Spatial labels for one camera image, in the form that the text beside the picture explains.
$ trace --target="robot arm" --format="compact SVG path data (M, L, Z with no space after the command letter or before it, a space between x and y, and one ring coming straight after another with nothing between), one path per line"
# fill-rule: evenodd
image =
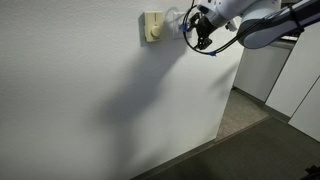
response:
M190 27L196 28L199 36L195 48L206 49L212 43L210 34L236 16L242 17L238 41L250 49L320 21L319 0L303 0L281 10L280 6L281 0L200 0L197 8L201 13L191 18Z

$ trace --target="gray floor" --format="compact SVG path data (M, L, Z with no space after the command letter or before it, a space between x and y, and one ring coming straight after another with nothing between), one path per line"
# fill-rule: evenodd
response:
M312 165L320 165L320 143L270 117L148 179L292 180Z
M251 99L232 90L216 138L219 141L245 129L269 115Z

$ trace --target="cabinet door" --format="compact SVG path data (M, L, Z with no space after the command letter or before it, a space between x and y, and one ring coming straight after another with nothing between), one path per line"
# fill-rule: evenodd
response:
M290 51L275 46L245 49L234 86L265 102Z
M311 89L289 122L312 138L320 141L320 80Z

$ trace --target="electrical outlet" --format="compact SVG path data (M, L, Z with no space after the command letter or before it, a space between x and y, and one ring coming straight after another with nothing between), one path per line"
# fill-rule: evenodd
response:
M174 12L173 13L173 39L183 38L182 24L185 12ZM188 27L190 23L190 18L193 16L192 13L189 14ZM187 33L187 38L192 38L192 32Z

